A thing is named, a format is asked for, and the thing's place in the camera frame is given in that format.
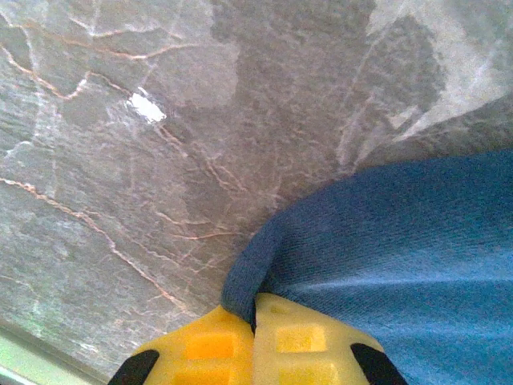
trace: marble floor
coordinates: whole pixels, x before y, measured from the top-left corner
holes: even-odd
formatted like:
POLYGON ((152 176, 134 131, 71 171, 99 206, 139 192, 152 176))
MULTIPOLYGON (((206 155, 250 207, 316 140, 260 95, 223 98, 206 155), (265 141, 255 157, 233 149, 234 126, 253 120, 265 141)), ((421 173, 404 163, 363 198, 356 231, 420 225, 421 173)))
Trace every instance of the marble floor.
POLYGON ((298 198, 513 147, 511 0, 14 0, 0 48, 0 318, 105 377, 298 198))

